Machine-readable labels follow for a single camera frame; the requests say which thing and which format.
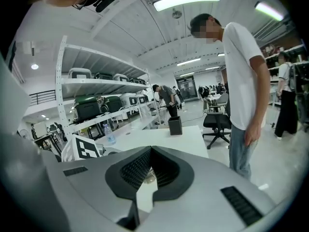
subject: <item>water bottle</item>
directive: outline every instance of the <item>water bottle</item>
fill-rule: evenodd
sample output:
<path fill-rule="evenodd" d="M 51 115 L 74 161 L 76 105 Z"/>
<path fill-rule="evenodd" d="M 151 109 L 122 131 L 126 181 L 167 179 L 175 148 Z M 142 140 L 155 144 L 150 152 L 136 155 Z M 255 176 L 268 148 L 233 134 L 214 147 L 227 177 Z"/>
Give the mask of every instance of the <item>water bottle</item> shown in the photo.
<path fill-rule="evenodd" d="M 107 140 L 110 144 L 115 144 L 116 143 L 116 139 L 114 137 L 114 135 L 112 134 L 112 129 L 110 128 L 109 124 L 104 125 L 104 133 L 105 136 L 107 137 Z"/>

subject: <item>glass door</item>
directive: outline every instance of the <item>glass door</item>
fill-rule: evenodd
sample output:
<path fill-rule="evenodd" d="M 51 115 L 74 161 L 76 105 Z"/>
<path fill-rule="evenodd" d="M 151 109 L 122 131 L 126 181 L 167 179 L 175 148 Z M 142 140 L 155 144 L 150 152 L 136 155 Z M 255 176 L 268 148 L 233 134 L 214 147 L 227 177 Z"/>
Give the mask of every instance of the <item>glass door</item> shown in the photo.
<path fill-rule="evenodd" d="M 193 76 L 188 76 L 176 81 L 184 100 L 197 97 L 197 89 Z"/>

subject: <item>white t-shirt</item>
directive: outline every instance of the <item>white t-shirt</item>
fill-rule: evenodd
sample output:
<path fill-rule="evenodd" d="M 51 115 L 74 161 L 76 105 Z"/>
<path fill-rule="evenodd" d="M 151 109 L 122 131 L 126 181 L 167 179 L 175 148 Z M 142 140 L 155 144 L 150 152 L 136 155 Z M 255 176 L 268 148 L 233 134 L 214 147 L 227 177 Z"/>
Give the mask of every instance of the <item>white t-shirt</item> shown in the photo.
<path fill-rule="evenodd" d="M 263 54 L 254 37 L 242 25 L 231 22 L 223 33 L 225 65 L 231 106 L 231 122 L 246 130 L 256 108 L 257 77 L 250 59 Z"/>
<path fill-rule="evenodd" d="M 292 92 L 289 85 L 289 76 L 290 76 L 290 66 L 292 64 L 290 62 L 286 62 L 279 66 L 279 78 L 283 78 L 285 80 L 285 85 L 283 87 L 283 90 Z"/>

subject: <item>black pants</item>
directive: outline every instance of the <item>black pants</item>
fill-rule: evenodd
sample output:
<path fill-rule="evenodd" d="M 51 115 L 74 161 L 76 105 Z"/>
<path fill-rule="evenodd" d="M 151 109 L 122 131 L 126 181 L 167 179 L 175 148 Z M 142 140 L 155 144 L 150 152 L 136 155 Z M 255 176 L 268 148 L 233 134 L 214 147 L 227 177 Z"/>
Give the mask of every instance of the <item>black pants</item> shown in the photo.
<path fill-rule="evenodd" d="M 284 90 L 281 94 L 281 109 L 275 129 L 276 136 L 282 137 L 284 131 L 295 134 L 297 131 L 297 120 L 295 93 Z"/>
<path fill-rule="evenodd" d="M 176 107 L 176 105 L 175 106 L 167 106 L 167 109 L 168 109 L 168 111 L 169 111 L 169 115 L 171 116 L 171 117 L 177 117 L 178 115 L 177 115 L 177 107 Z"/>

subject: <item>sleeve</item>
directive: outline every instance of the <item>sleeve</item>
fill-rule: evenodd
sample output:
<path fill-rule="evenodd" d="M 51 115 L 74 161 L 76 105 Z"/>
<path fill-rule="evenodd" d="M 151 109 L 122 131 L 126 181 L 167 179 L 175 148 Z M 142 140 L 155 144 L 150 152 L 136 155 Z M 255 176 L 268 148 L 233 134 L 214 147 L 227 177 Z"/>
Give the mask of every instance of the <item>sleeve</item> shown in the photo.
<path fill-rule="evenodd" d="M 167 93 L 168 95 L 173 94 L 172 90 L 171 90 L 168 86 L 165 86 L 165 85 L 164 85 L 164 90 L 166 91 L 166 93 Z"/>
<path fill-rule="evenodd" d="M 287 68 L 288 68 L 288 65 L 286 63 L 279 66 L 279 75 L 278 75 L 279 78 L 282 78 L 284 80 L 287 79 L 287 77 L 285 76 Z"/>
<path fill-rule="evenodd" d="M 250 65 L 250 59 L 255 56 L 263 56 L 255 38 L 242 25 L 230 23 L 227 28 L 228 35 L 234 46 L 242 53 L 247 63 Z"/>

